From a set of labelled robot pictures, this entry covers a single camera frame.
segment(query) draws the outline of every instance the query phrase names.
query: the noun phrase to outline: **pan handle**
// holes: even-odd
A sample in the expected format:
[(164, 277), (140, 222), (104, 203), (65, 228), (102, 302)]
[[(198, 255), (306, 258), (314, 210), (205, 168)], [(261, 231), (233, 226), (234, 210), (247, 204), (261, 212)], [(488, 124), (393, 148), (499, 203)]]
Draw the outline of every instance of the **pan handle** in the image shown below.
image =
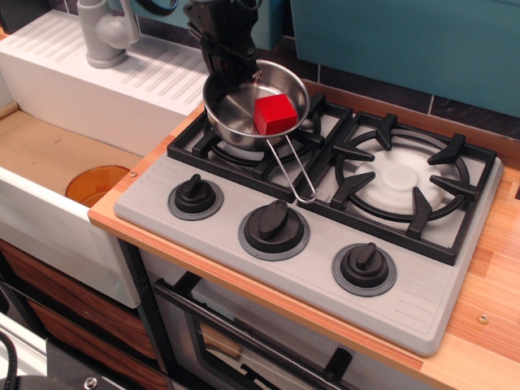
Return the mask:
[(287, 143), (291, 147), (292, 154), (294, 154), (294, 157), (296, 157), (296, 161), (298, 162), (298, 165), (301, 168), (301, 172), (303, 173), (303, 176), (305, 177), (305, 180), (307, 180), (307, 184), (310, 187), (310, 191), (311, 191), (310, 199), (304, 199), (304, 198), (300, 197), (300, 195), (298, 195), (296, 189), (293, 186), (293, 182), (291, 181), (291, 179), (289, 179), (289, 175), (288, 175), (287, 171), (285, 171), (285, 168), (284, 168), (284, 165), (282, 163), (282, 160), (280, 160), (280, 157), (278, 157), (278, 154), (276, 153), (275, 148), (273, 147), (273, 145), (269, 141), (269, 138), (266, 138), (266, 141), (267, 141), (267, 144), (269, 145), (269, 147), (271, 148), (271, 150), (273, 151), (273, 154), (275, 155), (275, 158), (276, 158), (276, 162), (278, 163), (279, 168), (284, 173), (284, 176), (285, 176), (285, 178), (287, 179), (287, 181), (289, 183), (289, 187), (291, 187), (292, 193), (294, 193), (294, 196), (296, 197), (296, 199), (299, 202), (304, 203), (304, 204), (307, 205), (307, 204), (312, 203), (312, 202), (314, 202), (316, 200), (316, 190), (314, 189), (314, 186), (310, 182), (310, 178), (307, 175), (306, 169), (303, 167), (303, 164), (301, 163), (300, 158), (298, 157), (298, 153), (296, 153), (296, 150), (294, 149), (293, 144), (291, 143), (291, 140), (289, 140), (289, 137), (287, 135), (285, 136), (285, 138), (287, 139)]

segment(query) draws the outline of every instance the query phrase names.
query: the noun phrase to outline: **white burner cap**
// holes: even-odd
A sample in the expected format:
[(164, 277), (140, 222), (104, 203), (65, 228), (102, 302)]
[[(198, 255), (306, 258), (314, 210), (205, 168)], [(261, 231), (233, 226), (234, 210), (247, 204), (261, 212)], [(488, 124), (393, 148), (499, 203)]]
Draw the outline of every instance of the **white burner cap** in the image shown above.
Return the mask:
[(220, 145), (222, 146), (223, 151), (229, 153), (231, 156), (243, 158), (244, 160), (260, 161), (264, 155), (262, 151), (238, 149), (237, 147), (229, 145), (226, 142), (222, 142)]
[(413, 189), (419, 187), (433, 210), (443, 200), (444, 190), (430, 182), (430, 176), (441, 176), (437, 167), (428, 164), (428, 155), (417, 150), (394, 147), (374, 153), (373, 162), (363, 162), (355, 174), (373, 171), (375, 178), (357, 195), (365, 202), (391, 213), (411, 215), (414, 212)]

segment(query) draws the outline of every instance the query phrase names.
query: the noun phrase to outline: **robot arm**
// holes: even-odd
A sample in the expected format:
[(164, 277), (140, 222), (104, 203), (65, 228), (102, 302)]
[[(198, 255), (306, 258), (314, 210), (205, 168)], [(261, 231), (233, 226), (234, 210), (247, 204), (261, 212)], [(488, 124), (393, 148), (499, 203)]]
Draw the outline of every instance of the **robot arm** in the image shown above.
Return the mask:
[(208, 70), (220, 75), (228, 93), (262, 77), (251, 38), (261, 4), (262, 0), (189, 0), (184, 6)]

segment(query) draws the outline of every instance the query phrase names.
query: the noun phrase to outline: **red cube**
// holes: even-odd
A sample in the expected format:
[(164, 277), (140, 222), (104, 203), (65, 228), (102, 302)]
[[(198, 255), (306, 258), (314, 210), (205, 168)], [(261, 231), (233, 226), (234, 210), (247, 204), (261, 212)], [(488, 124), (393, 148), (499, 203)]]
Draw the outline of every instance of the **red cube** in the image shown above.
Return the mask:
[(260, 97), (254, 103), (254, 125), (258, 133), (265, 135), (285, 132), (298, 121), (298, 114), (287, 95)]

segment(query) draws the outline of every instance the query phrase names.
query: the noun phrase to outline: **gray faucet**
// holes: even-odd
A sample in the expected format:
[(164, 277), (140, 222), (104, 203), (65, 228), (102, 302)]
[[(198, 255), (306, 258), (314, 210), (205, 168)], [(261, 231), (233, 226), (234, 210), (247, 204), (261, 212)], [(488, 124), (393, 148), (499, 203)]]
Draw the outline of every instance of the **gray faucet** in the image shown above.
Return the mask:
[(79, 0), (78, 14), (87, 60), (92, 67), (107, 68), (122, 63), (128, 47), (139, 41), (139, 28), (130, 0), (119, 0), (124, 16), (113, 16), (107, 0)]

